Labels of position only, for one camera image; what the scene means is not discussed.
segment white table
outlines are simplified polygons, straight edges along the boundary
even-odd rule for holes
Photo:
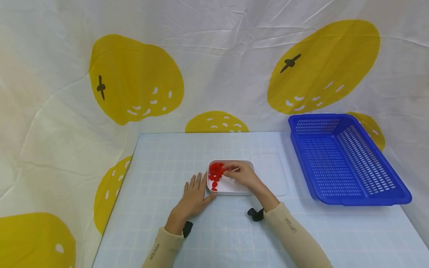
[[[142,134],[94,262],[139,268],[184,183],[213,159],[242,159],[314,236],[334,267],[427,268],[429,250],[400,206],[328,206],[313,200],[287,132]],[[218,196],[197,218],[175,267],[295,267],[254,196]]]

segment white tray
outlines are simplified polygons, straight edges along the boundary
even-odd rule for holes
[[[249,160],[213,160],[208,164],[208,168],[207,168],[207,177],[210,174],[210,166],[213,163],[223,163],[223,164],[227,164],[231,161],[241,161],[241,162],[245,162],[246,164],[248,164],[253,172],[255,172],[255,167],[253,165],[252,162],[250,162]],[[208,190],[212,193],[218,193],[218,195],[224,195],[224,196],[248,196],[251,195],[252,193],[249,192],[249,189],[244,186],[243,184],[239,183],[238,181],[231,179],[227,176],[222,176],[221,179],[218,182],[218,185],[216,186],[217,191],[213,191],[212,190],[212,184],[213,181],[207,179],[207,187]]]

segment finger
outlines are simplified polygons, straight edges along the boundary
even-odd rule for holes
[[[189,190],[193,189],[194,184],[195,184],[195,175],[192,176],[192,178],[190,179]]]
[[[224,172],[224,176],[227,176],[229,178],[233,178],[233,179],[238,179],[240,176],[239,172],[234,172],[234,171],[225,171]]]
[[[189,183],[186,182],[185,183],[185,188],[183,189],[183,194],[185,194],[187,192],[188,187],[189,187]]]
[[[195,180],[195,186],[194,189],[198,190],[199,189],[199,185],[201,184],[201,172],[198,173],[198,176]]]
[[[205,186],[207,185],[207,171],[204,173],[204,177],[202,178],[201,184],[199,185],[199,189],[204,192]]]
[[[217,193],[211,193],[206,198],[204,198],[204,200],[202,201],[203,207],[207,207],[207,205],[210,204],[210,202],[212,202],[217,197],[217,195]]]
[[[246,165],[246,163],[240,162],[240,161],[231,161],[226,163],[222,168],[223,169],[236,169],[236,168],[243,168]]]

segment yellow lemon pattern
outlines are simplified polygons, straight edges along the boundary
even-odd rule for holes
[[[237,117],[224,111],[208,111],[189,120],[185,133],[204,132],[249,132]]]
[[[337,21],[289,49],[271,74],[267,100],[284,114],[326,107],[348,95],[371,69],[380,48],[368,21]]]
[[[348,112],[348,114],[356,117],[359,123],[363,126],[363,128],[367,131],[369,136],[372,138],[375,145],[377,145],[380,151],[382,151],[386,144],[386,140],[384,139],[384,135],[381,132],[381,129],[378,126],[377,122],[372,117],[366,114],[360,114],[352,111]]]
[[[182,74],[170,55],[120,35],[95,42],[89,76],[98,105],[121,126],[168,114],[183,100]]]
[[[45,212],[0,218],[2,268],[75,268],[76,241],[67,225]]]
[[[94,222],[100,234],[104,233],[132,157],[126,157],[110,168],[98,185],[94,199]]]

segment grid pattern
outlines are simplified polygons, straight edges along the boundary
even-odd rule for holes
[[[299,135],[333,134],[340,119],[296,119],[295,131]]]
[[[423,268],[429,263],[429,250],[400,206],[328,206],[313,200],[290,133],[266,132],[141,135],[94,268],[141,267],[185,181],[204,172],[213,159],[249,159],[258,174],[283,174],[287,194],[279,199],[336,268]],[[218,196],[191,220],[192,232],[174,267],[295,267],[265,222],[247,217],[251,207],[260,208],[253,196]]]
[[[364,195],[333,137],[301,138],[301,144],[324,197]]]
[[[338,135],[338,141],[370,195],[396,188],[353,125]]]

